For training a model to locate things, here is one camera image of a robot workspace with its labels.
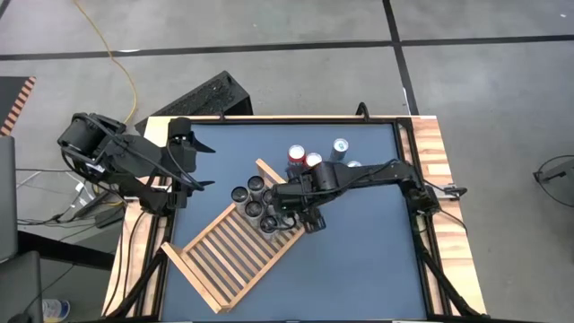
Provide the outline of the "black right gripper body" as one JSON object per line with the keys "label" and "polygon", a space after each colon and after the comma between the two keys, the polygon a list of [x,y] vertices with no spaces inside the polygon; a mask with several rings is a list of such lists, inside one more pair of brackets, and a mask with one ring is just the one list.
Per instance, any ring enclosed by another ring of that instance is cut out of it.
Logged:
{"label": "black right gripper body", "polygon": [[323,190],[323,180],[317,175],[299,175],[287,183],[272,186],[272,202],[281,214],[296,212],[318,215],[317,194]]}

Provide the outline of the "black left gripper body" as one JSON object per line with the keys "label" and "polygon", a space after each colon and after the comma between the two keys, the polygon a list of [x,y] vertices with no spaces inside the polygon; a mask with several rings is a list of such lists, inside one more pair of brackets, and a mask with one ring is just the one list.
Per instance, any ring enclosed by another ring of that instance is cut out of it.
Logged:
{"label": "black left gripper body", "polygon": [[169,140],[167,145],[168,154],[176,168],[180,171],[180,176],[185,181],[195,183],[195,180],[189,175],[186,170],[186,155],[185,149],[181,142],[177,140]]}

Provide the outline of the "Celsius Tropical Vibe can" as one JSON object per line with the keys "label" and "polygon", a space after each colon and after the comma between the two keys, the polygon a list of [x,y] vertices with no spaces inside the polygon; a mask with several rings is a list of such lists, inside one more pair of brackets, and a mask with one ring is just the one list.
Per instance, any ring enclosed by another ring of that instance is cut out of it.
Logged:
{"label": "Celsius Tropical Vibe can", "polygon": [[260,225],[260,220],[265,214],[264,206],[256,201],[252,200],[246,203],[245,205],[245,217],[247,221],[255,228],[258,228]]}
{"label": "Celsius Tropical Vibe can", "polygon": [[238,213],[245,212],[246,204],[251,200],[249,190],[245,187],[235,187],[230,193],[231,199]]}

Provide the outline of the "black power brick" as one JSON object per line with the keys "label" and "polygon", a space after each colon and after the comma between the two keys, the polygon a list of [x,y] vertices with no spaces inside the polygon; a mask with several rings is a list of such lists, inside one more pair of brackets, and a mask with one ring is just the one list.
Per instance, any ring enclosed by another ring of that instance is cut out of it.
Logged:
{"label": "black power brick", "polygon": [[98,229],[102,229],[110,226],[111,224],[120,222],[124,216],[125,208],[120,205],[114,206],[97,213],[94,216],[94,224]]}

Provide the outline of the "grey equipment case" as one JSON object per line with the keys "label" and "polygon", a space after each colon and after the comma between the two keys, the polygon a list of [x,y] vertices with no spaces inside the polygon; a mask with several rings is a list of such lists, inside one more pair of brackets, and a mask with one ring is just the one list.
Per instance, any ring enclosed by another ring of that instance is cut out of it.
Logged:
{"label": "grey equipment case", "polygon": [[17,231],[14,140],[0,136],[0,263],[17,253]]}

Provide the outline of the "black mat with striped edge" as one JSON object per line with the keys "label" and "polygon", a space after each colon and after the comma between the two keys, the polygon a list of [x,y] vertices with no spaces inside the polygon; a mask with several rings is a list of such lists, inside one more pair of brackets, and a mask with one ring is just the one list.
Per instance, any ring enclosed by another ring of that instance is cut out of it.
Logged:
{"label": "black mat with striped edge", "polygon": [[36,81],[35,76],[0,76],[0,137],[12,133]]}

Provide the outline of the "white blue package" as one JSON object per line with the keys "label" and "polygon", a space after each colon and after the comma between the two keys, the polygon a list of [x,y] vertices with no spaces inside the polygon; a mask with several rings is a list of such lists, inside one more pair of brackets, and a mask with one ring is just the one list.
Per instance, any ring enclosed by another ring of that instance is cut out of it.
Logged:
{"label": "white blue package", "polygon": [[45,299],[42,301],[42,315],[44,323],[62,323],[71,311],[71,304],[67,300]]}

